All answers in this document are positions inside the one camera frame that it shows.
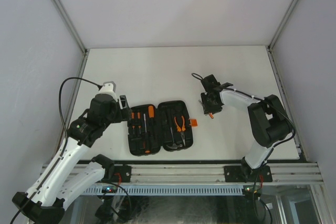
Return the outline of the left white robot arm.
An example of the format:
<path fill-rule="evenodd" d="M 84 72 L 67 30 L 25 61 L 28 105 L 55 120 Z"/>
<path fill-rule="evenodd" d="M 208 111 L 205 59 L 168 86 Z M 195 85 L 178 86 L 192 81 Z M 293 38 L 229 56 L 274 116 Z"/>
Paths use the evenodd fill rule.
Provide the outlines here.
<path fill-rule="evenodd" d="M 82 156 L 102 137 L 110 124 L 129 121 L 131 109 L 126 96 L 115 99 L 97 94 L 90 107 L 74 120 L 58 154 L 37 181 L 26 191 L 17 192 L 12 202 L 34 223 L 59 223 L 67 208 L 96 182 L 110 182 L 115 176 L 114 162 L 99 154 L 85 170 L 67 180 Z"/>

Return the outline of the black plastic tool case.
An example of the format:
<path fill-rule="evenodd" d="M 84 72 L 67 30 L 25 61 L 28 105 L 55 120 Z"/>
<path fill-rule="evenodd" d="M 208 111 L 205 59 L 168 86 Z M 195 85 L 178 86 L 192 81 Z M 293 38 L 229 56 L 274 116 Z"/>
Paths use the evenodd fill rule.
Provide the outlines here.
<path fill-rule="evenodd" d="M 149 105 L 154 106 L 154 127 L 150 125 L 148 107 Z M 179 148 L 177 150 L 172 150 L 169 146 L 172 145 L 172 137 L 170 133 L 170 128 L 167 123 L 167 116 L 166 116 L 166 109 L 170 109 L 171 111 L 171 118 L 172 118 L 172 129 L 174 133 L 174 138 L 177 145 L 182 144 L 182 139 L 180 133 L 176 130 L 176 125 L 174 122 L 174 116 L 183 115 L 185 118 L 185 140 L 186 146 Z M 155 106 L 153 104 L 145 104 L 134 106 L 131 108 L 131 111 L 134 112 L 135 118 L 135 136 L 132 135 L 132 126 L 131 121 L 128 122 L 128 143 L 129 143 L 129 150 L 130 153 L 134 156 L 146 156 L 158 153 L 162 148 L 168 152 L 180 151 L 190 148 L 193 143 L 193 131 L 192 127 L 197 126 L 197 121 L 195 119 L 191 119 L 189 112 L 187 110 L 186 103 L 182 100 L 175 100 L 175 101 L 166 101 L 162 102 L 159 105 Z M 139 129 L 137 124 L 137 112 L 141 113 L 141 136 L 139 136 Z M 147 129 L 149 135 L 149 142 L 150 142 L 150 154 L 145 153 L 145 128 L 144 128 L 144 119 L 143 114 L 146 114 L 146 122 L 147 122 Z"/>

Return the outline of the small orange black precision screwdriver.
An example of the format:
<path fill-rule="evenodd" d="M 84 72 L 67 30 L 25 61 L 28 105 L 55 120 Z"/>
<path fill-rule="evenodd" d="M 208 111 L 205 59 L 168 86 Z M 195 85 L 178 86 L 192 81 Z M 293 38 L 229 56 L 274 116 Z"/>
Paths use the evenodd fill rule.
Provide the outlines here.
<path fill-rule="evenodd" d="M 134 112 L 131 113 L 131 126 L 132 126 L 132 135 L 135 136 L 135 118 Z"/>

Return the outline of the black handled claw hammer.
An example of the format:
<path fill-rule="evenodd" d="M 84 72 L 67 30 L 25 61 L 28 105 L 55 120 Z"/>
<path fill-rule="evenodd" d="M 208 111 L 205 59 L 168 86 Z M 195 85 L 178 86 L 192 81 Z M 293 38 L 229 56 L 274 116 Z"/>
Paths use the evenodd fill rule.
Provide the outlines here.
<path fill-rule="evenodd" d="M 170 109 L 166 109 L 165 113 L 166 113 L 166 116 L 167 116 L 167 123 L 169 125 L 170 133 L 171 133 L 171 137 L 172 137 L 172 145 L 169 146 L 169 148 L 172 149 L 172 150 L 177 150 L 179 148 L 182 148 L 183 145 L 182 144 L 177 145 L 176 141 L 175 141 L 175 138 L 174 138 L 174 133 L 173 133 L 173 129 L 172 129 L 173 125 L 172 125 L 172 118 L 171 118 L 171 111 L 170 111 Z"/>

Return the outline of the black orange handled screwdriver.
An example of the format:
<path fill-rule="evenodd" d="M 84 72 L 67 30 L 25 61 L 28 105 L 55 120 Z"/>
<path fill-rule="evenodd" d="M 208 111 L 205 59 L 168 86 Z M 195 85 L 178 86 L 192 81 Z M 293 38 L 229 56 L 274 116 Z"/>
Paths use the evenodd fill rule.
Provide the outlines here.
<path fill-rule="evenodd" d="M 144 119 L 144 128 L 145 128 L 145 153 L 146 154 L 150 154 L 151 150 L 150 150 L 150 142 L 149 142 L 149 135 L 148 135 L 148 129 L 147 129 L 147 122 L 146 122 L 146 114 L 143 114 L 143 119 Z"/>

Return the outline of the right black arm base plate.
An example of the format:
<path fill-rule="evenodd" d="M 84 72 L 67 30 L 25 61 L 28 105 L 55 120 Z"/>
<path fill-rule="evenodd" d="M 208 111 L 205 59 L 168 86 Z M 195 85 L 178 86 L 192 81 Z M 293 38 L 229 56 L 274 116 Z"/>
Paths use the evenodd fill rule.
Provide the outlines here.
<path fill-rule="evenodd" d="M 225 182 L 227 183 L 247 183 L 254 182 L 272 182 L 272 174 L 269 166 L 264 166 L 258 169 L 250 169 L 238 165 L 224 166 Z"/>

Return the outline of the orange handled needle-nose pliers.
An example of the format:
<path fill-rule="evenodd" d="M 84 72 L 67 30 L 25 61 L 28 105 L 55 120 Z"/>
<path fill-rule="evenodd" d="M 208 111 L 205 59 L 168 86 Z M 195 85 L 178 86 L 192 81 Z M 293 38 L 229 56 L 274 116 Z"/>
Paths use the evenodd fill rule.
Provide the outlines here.
<path fill-rule="evenodd" d="M 180 133 L 182 142 L 183 142 L 183 146 L 186 146 L 186 140 L 185 140 L 185 131 L 186 131 L 186 127 L 185 127 L 185 118 L 183 115 L 180 116 L 174 116 L 174 122 L 176 125 L 176 130 L 178 133 Z"/>

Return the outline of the orange grip bit screwdriver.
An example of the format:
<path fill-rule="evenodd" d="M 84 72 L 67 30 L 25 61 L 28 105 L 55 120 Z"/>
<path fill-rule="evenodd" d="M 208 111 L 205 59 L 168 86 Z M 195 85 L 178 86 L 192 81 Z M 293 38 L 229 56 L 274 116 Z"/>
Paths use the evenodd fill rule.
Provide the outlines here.
<path fill-rule="evenodd" d="M 148 113 L 149 113 L 150 125 L 152 127 L 154 127 L 154 122 L 155 122 L 155 120 L 154 120 L 154 116 L 155 116 L 155 114 L 154 114 L 154 106 L 149 105 L 149 107 L 148 107 Z"/>

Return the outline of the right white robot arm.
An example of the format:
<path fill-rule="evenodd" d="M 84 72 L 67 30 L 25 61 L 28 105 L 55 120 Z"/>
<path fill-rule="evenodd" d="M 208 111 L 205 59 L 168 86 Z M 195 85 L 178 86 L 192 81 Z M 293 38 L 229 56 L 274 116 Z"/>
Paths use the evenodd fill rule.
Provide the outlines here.
<path fill-rule="evenodd" d="M 252 182 L 260 175 L 260 170 L 278 145 L 288 142 L 296 135 L 296 128 L 280 102 L 271 94 L 258 98 L 233 87 L 231 83 L 221 84 L 214 75 L 200 77 L 204 88 L 201 103 L 204 114 L 216 114 L 223 106 L 231 106 L 249 117 L 251 132 L 255 139 L 249 152 L 241 159 L 238 177 Z"/>

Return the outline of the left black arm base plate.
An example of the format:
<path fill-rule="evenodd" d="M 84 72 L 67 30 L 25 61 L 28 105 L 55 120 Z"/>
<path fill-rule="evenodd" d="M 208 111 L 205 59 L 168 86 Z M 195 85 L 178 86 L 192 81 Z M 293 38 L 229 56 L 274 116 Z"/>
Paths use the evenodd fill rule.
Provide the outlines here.
<path fill-rule="evenodd" d="M 129 183 L 131 180 L 132 167 L 129 165 L 115 165 L 105 172 L 103 183 Z"/>

